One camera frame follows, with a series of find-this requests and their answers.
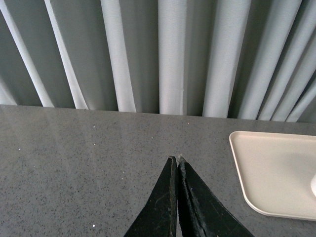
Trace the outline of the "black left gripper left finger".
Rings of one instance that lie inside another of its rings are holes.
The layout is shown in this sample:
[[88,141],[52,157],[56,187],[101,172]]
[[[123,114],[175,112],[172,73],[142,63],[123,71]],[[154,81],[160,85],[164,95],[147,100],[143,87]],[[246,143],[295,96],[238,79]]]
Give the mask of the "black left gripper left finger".
[[175,157],[169,157],[150,197],[126,237],[176,236],[178,168]]

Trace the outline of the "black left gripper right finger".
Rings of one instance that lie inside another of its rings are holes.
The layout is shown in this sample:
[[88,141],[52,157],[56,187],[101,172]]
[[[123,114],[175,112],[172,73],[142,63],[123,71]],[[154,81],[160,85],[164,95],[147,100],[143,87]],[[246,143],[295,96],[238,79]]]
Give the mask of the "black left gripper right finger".
[[178,211],[184,237],[251,237],[192,166],[179,156]]

